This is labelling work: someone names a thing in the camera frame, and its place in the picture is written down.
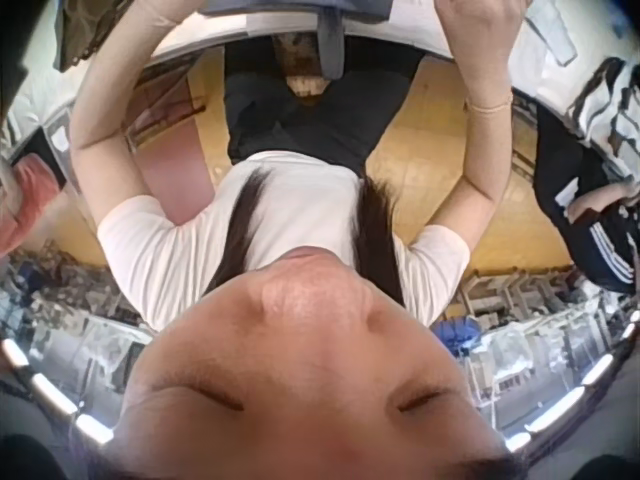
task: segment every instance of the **woman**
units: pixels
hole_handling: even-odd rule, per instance
[[[602,157],[541,105],[534,189],[576,267],[602,288],[635,294],[640,188],[611,183]]]
[[[20,246],[60,193],[51,169],[31,153],[11,167],[0,157],[0,257]]]
[[[351,41],[344,77],[306,108],[268,43],[228,46],[234,166],[213,203],[176,227],[119,127],[145,62],[200,0],[133,2],[92,63],[71,128],[114,276],[160,332],[105,450],[114,467],[151,478],[517,474],[425,326],[449,302],[508,182],[507,62],[527,3],[436,2],[468,90],[467,153],[407,248],[364,164],[419,52]]]

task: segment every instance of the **black hair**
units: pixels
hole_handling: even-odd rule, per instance
[[[222,260],[205,295],[247,271],[247,253],[255,234],[255,212],[268,174],[255,170],[243,185],[229,219]],[[358,274],[405,306],[393,238],[393,202],[389,188],[365,176],[352,221],[355,269]]]
[[[474,460],[454,465],[435,478],[447,480],[526,480],[527,466],[519,457],[507,454],[502,457]],[[99,454],[91,455],[88,462],[89,480],[173,480],[169,477],[150,478],[128,474],[111,464]]]

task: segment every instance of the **black pants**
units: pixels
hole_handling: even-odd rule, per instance
[[[558,228],[569,227],[569,222],[556,196],[574,178],[579,179],[576,198],[609,184],[599,155],[581,145],[558,117],[538,105],[538,154],[533,188],[538,205]]]
[[[424,53],[348,37],[345,74],[314,106],[287,86],[270,37],[225,46],[225,110],[234,165],[265,150],[302,153],[364,174],[400,110]]]

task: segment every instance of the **closed eye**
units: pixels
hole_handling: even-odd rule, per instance
[[[191,390],[203,397],[211,400],[214,403],[217,403],[221,407],[228,408],[229,410],[233,410],[234,412],[244,412],[244,405],[239,400],[227,395],[225,392],[220,390],[214,390],[211,385],[207,385],[206,388],[203,388],[199,385],[199,382],[180,382],[180,384],[176,385],[171,382],[158,382],[151,388],[151,391],[154,393],[160,392],[162,390],[167,390],[169,388],[186,388],[187,390]]]
[[[398,410],[400,411],[400,413],[409,413],[413,410],[416,410],[420,407],[424,407],[426,404],[428,404],[430,401],[441,397],[443,395],[447,395],[453,393],[451,391],[430,391],[428,393],[422,393],[420,395],[418,395],[417,397],[414,397],[412,400],[409,400],[406,403],[403,403],[402,405],[400,405],[398,407]]]

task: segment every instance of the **fluorescent light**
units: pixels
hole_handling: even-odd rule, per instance
[[[604,357],[602,357],[598,362],[593,366],[591,370],[587,372],[587,374],[582,379],[583,385],[593,385],[596,381],[602,376],[602,374],[609,368],[613,362],[613,355],[607,353]]]
[[[100,445],[104,445],[113,438],[113,431],[90,415],[85,415],[84,413],[80,415],[76,420],[76,425],[83,433]]]
[[[29,359],[13,340],[3,340],[2,351],[13,368],[26,367],[29,365]]]
[[[525,428],[531,433],[538,433],[549,427],[562,415],[573,407],[578,400],[584,395],[584,387],[576,387],[560,399],[554,406],[536,418],[531,425],[525,425]]]
[[[507,445],[507,448],[510,452],[516,452],[524,447],[531,441],[531,434],[527,432],[520,432],[515,434],[513,437],[507,439],[504,443]]]
[[[73,415],[78,411],[78,407],[69,400],[64,393],[58,390],[47,377],[37,373],[31,379],[34,388],[46,397],[58,410],[65,415]]]
[[[633,333],[633,331],[635,330],[635,328],[636,326],[633,323],[630,323],[629,325],[627,325],[627,328],[625,328],[624,332],[622,332],[622,339],[626,340],[627,338],[629,338]]]

